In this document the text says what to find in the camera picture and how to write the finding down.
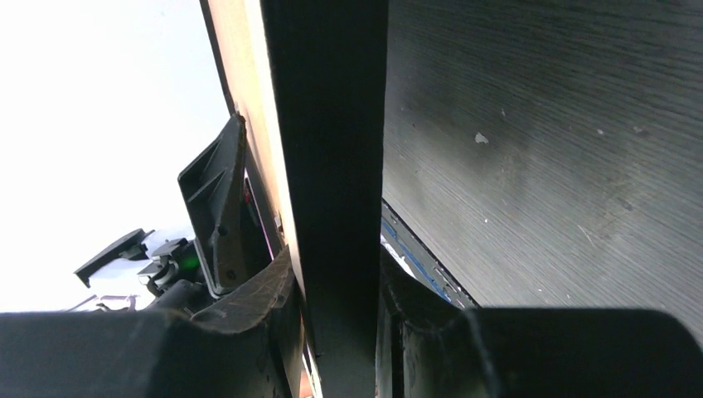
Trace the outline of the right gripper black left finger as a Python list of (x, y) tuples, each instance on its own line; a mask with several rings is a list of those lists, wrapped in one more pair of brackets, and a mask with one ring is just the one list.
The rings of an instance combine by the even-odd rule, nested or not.
[(281, 251), (192, 317), (174, 310), (10, 313), (4, 397), (295, 397), (303, 365), (298, 291)]

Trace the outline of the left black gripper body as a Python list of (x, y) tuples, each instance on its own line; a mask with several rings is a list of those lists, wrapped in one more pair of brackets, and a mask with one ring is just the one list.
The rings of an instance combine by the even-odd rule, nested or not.
[(193, 316), (215, 300), (193, 240), (179, 238), (158, 245), (143, 269), (143, 285), (153, 296), (147, 310), (175, 310)]

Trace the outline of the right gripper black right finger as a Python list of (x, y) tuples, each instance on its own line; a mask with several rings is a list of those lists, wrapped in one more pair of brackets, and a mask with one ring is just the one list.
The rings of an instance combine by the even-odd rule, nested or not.
[(702, 352), (648, 309), (457, 308), (380, 260), (381, 397), (699, 397)]

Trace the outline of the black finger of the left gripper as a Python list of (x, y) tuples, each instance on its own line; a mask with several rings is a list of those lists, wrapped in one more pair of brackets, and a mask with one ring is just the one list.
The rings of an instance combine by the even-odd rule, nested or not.
[(234, 291), (272, 260), (246, 173), (248, 152), (245, 119), (235, 114), (177, 178), (214, 297)]

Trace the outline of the black picture frame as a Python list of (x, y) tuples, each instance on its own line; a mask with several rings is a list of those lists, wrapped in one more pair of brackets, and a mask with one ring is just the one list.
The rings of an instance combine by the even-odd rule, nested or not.
[(372, 397), (389, 4), (202, 9), (227, 107), (245, 118), (290, 249), (318, 389)]

